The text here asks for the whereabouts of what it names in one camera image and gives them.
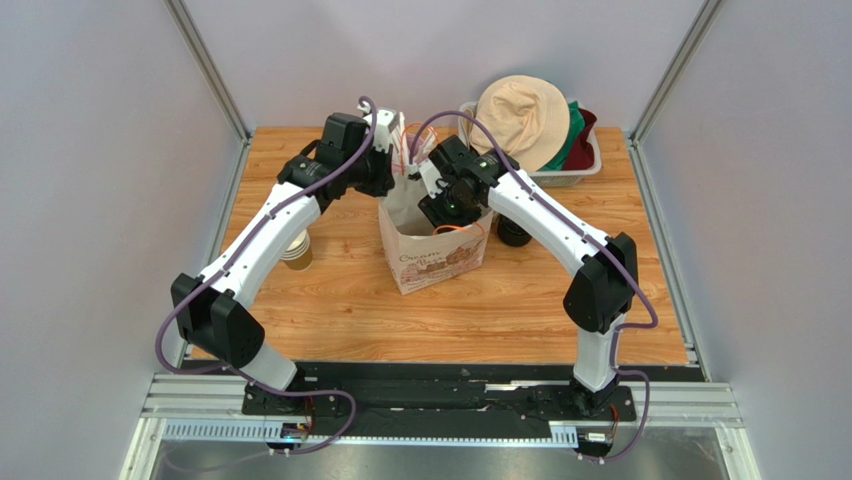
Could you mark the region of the white paper takeout bag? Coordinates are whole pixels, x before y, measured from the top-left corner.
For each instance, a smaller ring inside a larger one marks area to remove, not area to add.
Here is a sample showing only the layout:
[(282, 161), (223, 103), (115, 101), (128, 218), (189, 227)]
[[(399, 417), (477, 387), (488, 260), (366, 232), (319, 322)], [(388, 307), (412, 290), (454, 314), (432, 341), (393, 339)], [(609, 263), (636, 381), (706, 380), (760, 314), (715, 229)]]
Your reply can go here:
[(480, 267), (494, 213), (471, 225), (433, 227), (417, 204), (429, 196), (419, 180), (393, 174), (394, 188), (378, 200), (385, 258), (401, 294), (407, 295)]

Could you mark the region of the stack of paper cups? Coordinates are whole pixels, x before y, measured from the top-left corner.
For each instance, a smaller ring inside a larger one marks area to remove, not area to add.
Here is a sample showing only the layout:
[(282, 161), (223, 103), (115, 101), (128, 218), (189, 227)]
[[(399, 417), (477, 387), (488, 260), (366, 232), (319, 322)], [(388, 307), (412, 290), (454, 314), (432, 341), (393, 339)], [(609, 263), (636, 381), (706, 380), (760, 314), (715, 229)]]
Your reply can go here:
[(280, 260), (286, 267), (293, 271), (307, 270), (313, 263), (314, 255), (311, 246), (311, 237), (304, 230), (282, 253)]

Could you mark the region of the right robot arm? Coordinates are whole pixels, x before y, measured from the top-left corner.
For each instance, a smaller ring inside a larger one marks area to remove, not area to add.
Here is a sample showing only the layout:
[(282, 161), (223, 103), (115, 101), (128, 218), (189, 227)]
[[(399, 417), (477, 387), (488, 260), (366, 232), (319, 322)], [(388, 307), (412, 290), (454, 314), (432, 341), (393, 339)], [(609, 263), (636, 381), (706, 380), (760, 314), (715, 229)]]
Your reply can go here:
[(609, 389), (616, 377), (616, 330), (638, 289), (635, 242), (624, 233), (612, 237), (584, 223), (515, 161), (496, 150), (478, 155), (456, 135), (407, 170), (427, 189), (418, 207), (434, 226), (468, 226), (490, 210), (559, 261), (571, 278), (563, 308), (579, 330), (574, 380), (588, 394)]

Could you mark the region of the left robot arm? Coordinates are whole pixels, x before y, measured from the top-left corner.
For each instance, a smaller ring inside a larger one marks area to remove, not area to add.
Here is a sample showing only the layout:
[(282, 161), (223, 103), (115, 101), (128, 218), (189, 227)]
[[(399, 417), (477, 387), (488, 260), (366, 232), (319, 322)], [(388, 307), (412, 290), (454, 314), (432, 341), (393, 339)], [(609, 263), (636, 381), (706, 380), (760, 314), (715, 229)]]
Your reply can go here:
[(198, 275), (171, 286), (179, 335), (256, 383), (285, 390), (297, 366), (265, 339), (251, 315), (260, 287), (287, 249), (347, 190), (383, 197), (394, 186), (394, 110), (334, 113), (319, 139), (285, 163), (266, 203), (237, 239)]

